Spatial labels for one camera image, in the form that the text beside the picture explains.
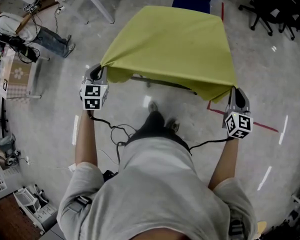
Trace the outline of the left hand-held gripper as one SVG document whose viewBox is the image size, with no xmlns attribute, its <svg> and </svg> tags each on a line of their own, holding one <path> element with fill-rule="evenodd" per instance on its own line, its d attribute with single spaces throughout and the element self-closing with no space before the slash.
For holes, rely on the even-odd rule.
<svg viewBox="0 0 300 240">
<path fill-rule="evenodd" d="M 101 110 L 108 92 L 107 68 L 96 64 L 87 69 L 79 91 L 83 109 L 86 111 Z"/>
</svg>

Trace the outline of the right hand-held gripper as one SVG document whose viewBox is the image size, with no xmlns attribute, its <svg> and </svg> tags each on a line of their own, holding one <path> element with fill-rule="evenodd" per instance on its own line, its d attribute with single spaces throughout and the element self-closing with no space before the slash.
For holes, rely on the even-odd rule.
<svg viewBox="0 0 300 240">
<path fill-rule="evenodd" d="M 223 115 L 222 128 L 229 137 L 243 139 L 253 130 L 250 101 L 241 88 L 232 87 Z"/>
</svg>

